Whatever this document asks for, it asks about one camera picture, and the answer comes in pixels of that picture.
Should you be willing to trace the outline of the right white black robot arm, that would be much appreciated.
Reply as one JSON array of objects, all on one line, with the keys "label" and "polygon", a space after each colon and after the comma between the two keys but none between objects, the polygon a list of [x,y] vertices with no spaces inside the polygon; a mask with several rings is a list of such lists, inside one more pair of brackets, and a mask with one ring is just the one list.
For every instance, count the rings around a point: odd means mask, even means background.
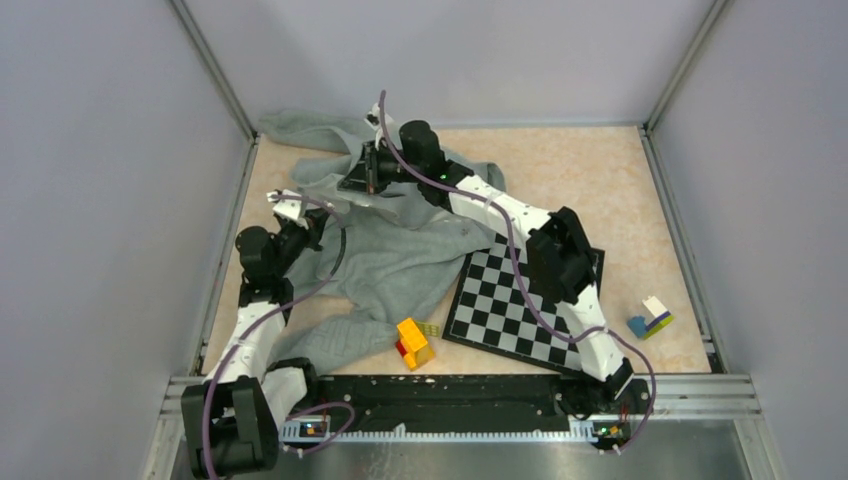
[{"label": "right white black robot arm", "polygon": [[577,213],[568,207],[548,211],[509,196],[451,159],[424,120],[403,124],[396,140],[390,120],[369,113],[365,121],[375,136],[363,143],[340,189],[377,197],[394,184],[413,184],[431,206],[504,236],[512,261],[520,253],[527,257],[520,293],[536,289],[543,299],[563,304],[576,322],[567,334],[552,334],[577,347],[586,379],[576,393],[562,396],[561,405],[584,420],[622,404],[634,371],[608,329],[592,248]]}]

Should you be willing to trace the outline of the grey zip jacket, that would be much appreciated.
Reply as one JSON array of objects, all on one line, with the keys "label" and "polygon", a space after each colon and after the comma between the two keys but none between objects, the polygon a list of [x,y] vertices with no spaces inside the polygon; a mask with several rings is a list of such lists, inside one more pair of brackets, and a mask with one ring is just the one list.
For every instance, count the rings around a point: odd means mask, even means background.
[{"label": "grey zip jacket", "polygon": [[413,184],[393,183],[378,196],[340,190],[363,143],[376,136],[364,120],[289,109],[261,117],[258,128],[278,144],[331,152],[300,159],[289,177],[297,191],[332,204],[343,223],[328,225],[321,251],[304,251],[287,277],[298,296],[315,289],[352,304],[314,326],[288,326],[270,363],[306,358],[326,374],[391,349],[397,323],[429,317],[466,256],[494,242],[491,230],[430,205]]}]

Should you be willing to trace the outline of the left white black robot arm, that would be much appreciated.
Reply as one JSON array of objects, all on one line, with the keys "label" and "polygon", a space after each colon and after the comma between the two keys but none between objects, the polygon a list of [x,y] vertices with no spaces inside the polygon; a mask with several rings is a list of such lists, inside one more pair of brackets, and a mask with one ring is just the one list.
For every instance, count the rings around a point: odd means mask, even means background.
[{"label": "left white black robot arm", "polygon": [[318,251],[330,215],[308,210],[277,219],[279,230],[250,226],[237,234],[242,267],[237,319],[224,353],[206,379],[180,399],[186,446],[197,479],[219,479],[273,468],[279,428],[291,410],[319,404],[320,386],[310,361],[279,365],[271,348],[288,324],[294,304],[289,269],[307,249]]}]

